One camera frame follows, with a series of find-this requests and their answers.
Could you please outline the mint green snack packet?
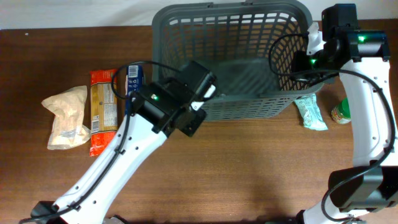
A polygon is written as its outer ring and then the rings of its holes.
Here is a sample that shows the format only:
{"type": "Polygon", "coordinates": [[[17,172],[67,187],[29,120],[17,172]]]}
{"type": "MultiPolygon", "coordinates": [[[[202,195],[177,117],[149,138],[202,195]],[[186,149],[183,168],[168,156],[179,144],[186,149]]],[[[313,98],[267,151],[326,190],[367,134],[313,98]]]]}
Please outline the mint green snack packet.
{"type": "Polygon", "coordinates": [[[327,125],[323,121],[320,109],[317,105],[316,94],[294,100],[300,115],[303,118],[303,126],[307,129],[316,131],[328,130],[327,125]]]}

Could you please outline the grey plastic laundry basket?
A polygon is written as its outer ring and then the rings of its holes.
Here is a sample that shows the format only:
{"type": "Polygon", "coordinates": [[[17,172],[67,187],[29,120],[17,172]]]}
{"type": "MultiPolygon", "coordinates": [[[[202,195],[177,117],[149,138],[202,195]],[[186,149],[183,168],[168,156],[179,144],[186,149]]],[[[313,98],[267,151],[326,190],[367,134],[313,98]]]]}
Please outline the grey plastic laundry basket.
{"type": "Polygon", "coordinates": [[[270,118],[312,95],[288,77],[294,53],[307,42],[312,15],[296,0],[174,4],[152,20],[154,80],[194,60],[217,77],[216,96],[203,105],[207,121],[270,118]]]}

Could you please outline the blue tissue box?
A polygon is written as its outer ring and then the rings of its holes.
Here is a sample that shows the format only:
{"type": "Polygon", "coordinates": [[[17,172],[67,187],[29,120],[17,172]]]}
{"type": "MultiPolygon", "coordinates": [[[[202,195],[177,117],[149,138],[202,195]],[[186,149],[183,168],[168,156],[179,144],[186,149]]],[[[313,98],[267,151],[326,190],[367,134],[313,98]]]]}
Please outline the blue tissue box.
{"type": "Polygon", "coordinates": [[[127,114],[129,103],[136,99],[136,92],[145,83],[145,75],[141,65],[130,65],[126,72],[125,90],[126,102],[124,114],[127,114]]]}

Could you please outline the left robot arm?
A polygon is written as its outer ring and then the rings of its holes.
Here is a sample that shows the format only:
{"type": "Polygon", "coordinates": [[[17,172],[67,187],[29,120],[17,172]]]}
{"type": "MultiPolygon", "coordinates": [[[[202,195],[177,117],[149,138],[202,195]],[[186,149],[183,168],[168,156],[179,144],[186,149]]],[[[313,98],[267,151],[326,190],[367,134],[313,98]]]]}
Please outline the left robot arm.
{"type": "Polygon", "coordinates": [[[132,92],[121,127],[82,178],[56,201],[40,201],[21,223],[103,223],[137,168],[176,130],[191,137],[206,118],[202,109],[216,76],[191,61],[175,75],[132,92]]]}

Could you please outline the beige food pouch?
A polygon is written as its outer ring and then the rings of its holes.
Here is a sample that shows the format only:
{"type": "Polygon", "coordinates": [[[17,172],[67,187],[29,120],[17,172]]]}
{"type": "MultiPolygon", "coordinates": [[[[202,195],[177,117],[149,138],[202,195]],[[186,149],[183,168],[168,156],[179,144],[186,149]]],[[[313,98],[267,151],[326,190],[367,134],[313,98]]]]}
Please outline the beige food pouch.
{"type": "Polygon", "coordinates": [[[41,102],[55,115],[47,149],[71,149],[90,139],[91,131],[83,124],[87,93],[86,86],[76,86],[41,102]]]}

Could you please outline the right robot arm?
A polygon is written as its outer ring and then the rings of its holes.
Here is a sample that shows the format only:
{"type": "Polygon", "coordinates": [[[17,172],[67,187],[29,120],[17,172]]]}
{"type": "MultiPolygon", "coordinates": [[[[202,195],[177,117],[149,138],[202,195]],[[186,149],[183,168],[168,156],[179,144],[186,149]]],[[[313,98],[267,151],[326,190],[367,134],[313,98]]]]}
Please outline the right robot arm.
{"type": "Polygon", "coordinates": [[[359,217],[397,205],[397,126],[389,92],[386,34],[362,30],[354,4],[335,4],[307,32],[306,52],[291,66],[294,80],[316,85],[339,77],[354,134],[353,166],[330,174],[321,202],[297,214],[297,223],[358,223],[359,217]]]}

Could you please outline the green lidded glass jar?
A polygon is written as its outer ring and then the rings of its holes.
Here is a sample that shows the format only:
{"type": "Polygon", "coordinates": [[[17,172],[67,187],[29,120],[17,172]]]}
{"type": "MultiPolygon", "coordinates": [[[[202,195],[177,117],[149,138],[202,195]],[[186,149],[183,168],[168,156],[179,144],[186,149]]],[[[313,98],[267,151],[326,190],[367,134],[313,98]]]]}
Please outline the green lidded glass jar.
{"type": "Polygon", "coordinates": [[[332,119],[338,124],[348,124],[351,121],[348,99],[345,98],[331,111],[332,119]]]}

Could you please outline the orange pasta package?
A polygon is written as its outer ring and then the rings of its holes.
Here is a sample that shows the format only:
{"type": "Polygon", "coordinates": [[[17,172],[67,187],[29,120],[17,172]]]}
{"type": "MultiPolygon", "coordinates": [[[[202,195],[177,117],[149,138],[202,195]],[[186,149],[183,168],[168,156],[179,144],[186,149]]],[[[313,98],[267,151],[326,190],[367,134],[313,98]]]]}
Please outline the orange pasta package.
{"type": "Polygon", "coordinates": [[[115,71],[116,69],[90,72],[91,157],[99,156],[118,130],[118,104],[111,88],[115,71]]]}

